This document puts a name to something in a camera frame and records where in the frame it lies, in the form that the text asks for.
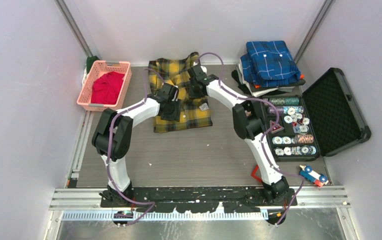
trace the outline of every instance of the plastic basket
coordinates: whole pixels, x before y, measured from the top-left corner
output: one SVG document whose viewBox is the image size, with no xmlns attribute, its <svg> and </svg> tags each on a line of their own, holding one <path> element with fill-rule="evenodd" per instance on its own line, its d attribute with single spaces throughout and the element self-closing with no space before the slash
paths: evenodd
<svg viewBox="0 0 382 240">
<path fill-rule="evenodd" d="M 125 74 L 122 88 L 120 89 L 116 104 L 91 103 L 91 95 L 93 94 L 94 82 L 104 74 L 110 72 Z M 131 64 L 127 61 L 120 61 L 119 63 L 107 63 L 106 61 L 101 60 L 95 61 L 92 64 L 91 71 L 89 71 L 85 84 L 82 87 L 82 91 L 80 91 L 80 95 L 77 98 L 77 104 L 81 105 L 87 111 L 102 112 L 108 108 L 113 110 L 121 109 L 125 100 L 126 92 L 128 90 L 129 82 L 131 81 L 131 77 Z"/>
</svg>

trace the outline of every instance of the poker chip set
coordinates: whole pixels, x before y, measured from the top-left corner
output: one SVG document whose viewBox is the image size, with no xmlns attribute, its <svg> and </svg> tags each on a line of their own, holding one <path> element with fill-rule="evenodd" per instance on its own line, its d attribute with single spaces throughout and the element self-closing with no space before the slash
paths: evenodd
<svg viewBox="0 0 382 240">
<path fill-rule="evenodd" d="M 267 137 L 278 162 L 312 161 L 319 156 L 334 156 L 370 139 L 367 126 L 343 71 L 330 68 L 301 96 L 268 97 L 263 106 L 266 129 L 278 125 Z"/>
<path fill-rule="evenodd" d="M 275 109 L 279 113 L 279 126 L 268 135 L 269 146 L 276 161 L 310 161 L 319 156 L 311 121 L 300 97 L 271 97 L 264 100 L 266 121 L 275 124 Z"/>
</svg>

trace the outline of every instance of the red cloth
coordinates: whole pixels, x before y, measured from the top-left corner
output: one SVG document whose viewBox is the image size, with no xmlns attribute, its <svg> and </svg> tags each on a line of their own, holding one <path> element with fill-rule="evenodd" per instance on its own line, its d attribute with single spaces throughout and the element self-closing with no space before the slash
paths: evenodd
<svg viewBox="0 0 382 240">
<path fill-rule="evenodd" d="M 95 80 L 92 85 L 91 103 L 116 104 L 124 84 L 124 76 L 125 74 L 123 73 L 111 71 Z"/>
</svg>

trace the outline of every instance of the floor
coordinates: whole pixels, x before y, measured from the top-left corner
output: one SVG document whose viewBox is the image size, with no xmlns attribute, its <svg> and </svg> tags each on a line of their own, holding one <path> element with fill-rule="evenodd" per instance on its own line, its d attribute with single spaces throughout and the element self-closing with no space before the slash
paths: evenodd
<svg viewBox="0 0 382 240">
<path fill-rule="evenodd" d="M 144 97 L 142 71 L 132 67 L 132 79 L 123 107 L 137 103 Z M 234 65 L 225 65 L 224 83 L 241 93 L 231 77 Z M 220 75 L 221 66 L 208 65 L 209 74 Z M 295 88 L 287 95 L 297 95 Z M 250 177 L 256 166 L 247 144 L 234 129 L 232 113 L 219 101 L 209 97 L 213 126 L 183 131 L 154 133 L 153 119 L 147 119 L 132 131 L 130 149 L 126 155 L 128 175 L 136 187 L 188 186 L 251 186 L 259 185 Z M 102 159 L 91 145 L 100 113 L 94 112 L 89 139 L 77 187 L 105 187 L 107 176 Z M 302 162 L 279 162 L 283 171 L 298 173 Z M 326 174 L 322 158 L 309 163 L 313 170 Z M 289 185 L 300 185 L 299 178 L 288 177 Z"/>
<path fill-rule="evenodd" d="M 64 221 L 58 240 L 344 240 L 335 208 L 290 209 L 283 224 L 276 228 L 260 220 L 140 221 L 117 228 L 112 221 Z"/>
</svg>

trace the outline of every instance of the black case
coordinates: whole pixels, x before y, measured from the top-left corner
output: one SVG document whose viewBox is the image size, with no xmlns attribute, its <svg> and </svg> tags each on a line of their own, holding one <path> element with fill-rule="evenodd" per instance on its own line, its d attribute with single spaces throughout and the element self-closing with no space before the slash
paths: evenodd
<svg viewBox="0 0 382 240">
<path fill-rule="evenodd" d="M 354 145 L 362 144 L 371 137 L 356 99 L 347 85 L 344 73 L 339 68 L 330 68 L 315 81 L 301 96 L 300 105 L 304 107 L 304 115 L 310 119 L 309 132 L 314 136 L 312 144 L 273 144 L 275 136 L 295 136 L 291 124 L 284 124 L 284 116 L 280 114 L 279 124 L 284 127 L 276 133 L 269 133 L 267 142 L 273 156 L 278 162 L 313 161 L 319 157 L 334 156 Z M 270 120 L 276 116 L 268 114 L 268 106 L 263 106 L 264 125 L 270 128 Z M 283 155 L 277 156 L 274 148 L 295 147 L 303 145 L 315 146 L 315 155 Z"/>
</svg>

